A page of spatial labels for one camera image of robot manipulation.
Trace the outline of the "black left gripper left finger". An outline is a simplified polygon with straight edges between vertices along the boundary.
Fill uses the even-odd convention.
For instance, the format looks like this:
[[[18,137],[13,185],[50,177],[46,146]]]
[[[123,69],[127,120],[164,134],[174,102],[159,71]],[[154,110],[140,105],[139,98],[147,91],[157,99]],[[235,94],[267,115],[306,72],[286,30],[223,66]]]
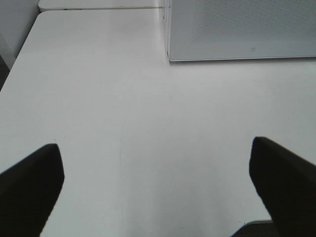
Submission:
[[[65,180],[57,144],[46,144],[0,175],[0,235],[38,237]]]

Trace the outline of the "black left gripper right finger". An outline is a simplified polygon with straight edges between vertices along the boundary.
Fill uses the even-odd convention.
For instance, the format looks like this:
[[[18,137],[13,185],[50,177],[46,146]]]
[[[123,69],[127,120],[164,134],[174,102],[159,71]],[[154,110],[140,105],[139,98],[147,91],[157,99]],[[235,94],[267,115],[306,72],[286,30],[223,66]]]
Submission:
[[[255,137],[249,175],[280,236],[316,235],[314,164],[266,137]]]

